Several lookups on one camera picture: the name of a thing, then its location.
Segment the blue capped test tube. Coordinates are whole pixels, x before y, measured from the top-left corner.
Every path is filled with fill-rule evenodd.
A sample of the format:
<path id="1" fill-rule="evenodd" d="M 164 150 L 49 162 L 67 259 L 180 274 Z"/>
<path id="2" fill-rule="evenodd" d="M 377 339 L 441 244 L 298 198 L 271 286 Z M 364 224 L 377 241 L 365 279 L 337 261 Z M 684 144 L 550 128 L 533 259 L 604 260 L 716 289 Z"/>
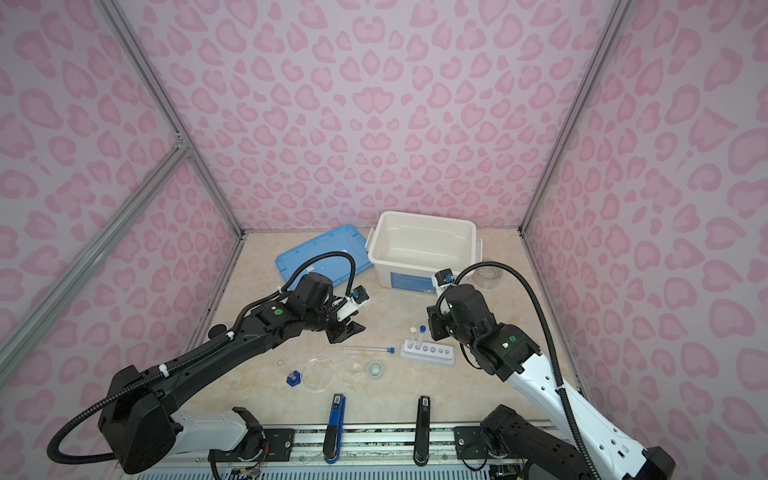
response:
<path id="1" fill-rule="evenodd" d="M 420 350 L 422 348 L 426 330 L 427 330 L 427 327 L 425 325 L 421 325 L 419 327 L 419 336 L 418 336 L 417 342 L 416 342 L 416 349 L 417 350 Z"/>
<path id="2" fill-rule="evenodd" d="M 365 353 L 386 353 L 395 354 L 396 349 L 394 347 L 380 347 L 380 346 L 343 346 L 344 351 L 349 352 L 365 352 Z"/>

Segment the cork stoppered test tube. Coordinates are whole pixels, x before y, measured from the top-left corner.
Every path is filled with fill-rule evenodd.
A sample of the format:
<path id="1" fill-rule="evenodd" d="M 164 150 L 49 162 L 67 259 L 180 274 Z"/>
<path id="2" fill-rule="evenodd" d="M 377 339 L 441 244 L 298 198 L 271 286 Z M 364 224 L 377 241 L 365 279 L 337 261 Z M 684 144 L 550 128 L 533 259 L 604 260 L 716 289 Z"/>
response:
<path id="1" fill-rule="evenodd" d="M 416 344 L 416 334 L 417 334 L 417 328 L 416 327 L 410 327 L 410 336 L 408 339 L 408 347 L 413 348 Z"/>

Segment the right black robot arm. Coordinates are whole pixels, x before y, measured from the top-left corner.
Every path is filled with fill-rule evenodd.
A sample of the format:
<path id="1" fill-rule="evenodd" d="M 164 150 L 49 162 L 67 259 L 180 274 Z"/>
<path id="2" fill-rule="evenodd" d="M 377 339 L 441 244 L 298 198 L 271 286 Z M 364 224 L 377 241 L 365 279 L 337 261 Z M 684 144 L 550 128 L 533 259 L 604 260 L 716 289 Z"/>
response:
<path id="1" fill-rule="evenodd" d="M 645 447 L 611 423 L 556 374 L 552 361 L 519 327 L 496 321 L 481 292 L 445 285 L 429 308 L 431 336 L 456 339 L 477 367 L 511 385 L 562 433 L 533 426 L 504 405 L 481 423 L 491 455 L 525 460 L 527 478 L 669 479 L 676 464 L 663 448 Z"/>

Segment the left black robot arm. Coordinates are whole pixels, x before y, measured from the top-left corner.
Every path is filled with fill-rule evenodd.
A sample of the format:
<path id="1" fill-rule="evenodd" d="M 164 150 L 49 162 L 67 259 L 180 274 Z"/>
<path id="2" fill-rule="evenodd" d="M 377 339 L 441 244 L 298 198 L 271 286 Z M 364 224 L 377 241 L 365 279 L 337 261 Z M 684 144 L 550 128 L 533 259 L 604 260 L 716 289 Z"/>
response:
<path id="1" fill-rule="evenodd" d="M 183 412 L 183 405 L 230 370 L 305 330 L 324 332 L 332 344 L 363 332 L 351 318 L 369 299 L 363 286 L 336 298 L 327 277 L 306 274 L 295 289 L 243 311 L 232 327 L 218 329 L 186 354 L 144 371 L 134 366 L 118 371 L 108 391 L 117 399 L 101 411 L 99 430 L 128 474 L 194 451 L 261 460 L 266 437 L 249 410 L 193 415 Z"/>

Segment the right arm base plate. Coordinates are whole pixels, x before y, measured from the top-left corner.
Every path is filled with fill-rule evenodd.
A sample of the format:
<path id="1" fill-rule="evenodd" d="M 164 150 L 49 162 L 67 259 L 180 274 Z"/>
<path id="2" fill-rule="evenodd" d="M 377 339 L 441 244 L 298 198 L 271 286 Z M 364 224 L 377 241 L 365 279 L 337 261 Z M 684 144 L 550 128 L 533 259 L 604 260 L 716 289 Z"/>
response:
<path id="1" fill-rule="evenodd" d="M 452 429 L 454 448 L 459 460 L 496 461 L 509 454 L 479 425 L 457 426 Z"/>

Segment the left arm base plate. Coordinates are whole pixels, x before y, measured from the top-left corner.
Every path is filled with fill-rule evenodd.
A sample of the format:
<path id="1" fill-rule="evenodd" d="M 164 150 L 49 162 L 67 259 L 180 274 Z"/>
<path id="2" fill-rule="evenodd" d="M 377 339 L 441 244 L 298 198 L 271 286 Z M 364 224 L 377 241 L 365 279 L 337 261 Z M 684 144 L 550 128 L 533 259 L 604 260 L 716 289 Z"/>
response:
<path id="1" fill-rule="evenodd" d="M 288 462 L 295 433 L 292 428 L 267 428 L 260 433 L 247 433 L 233 450 L 210 450 L 208 460 L 216 464 Z"/>

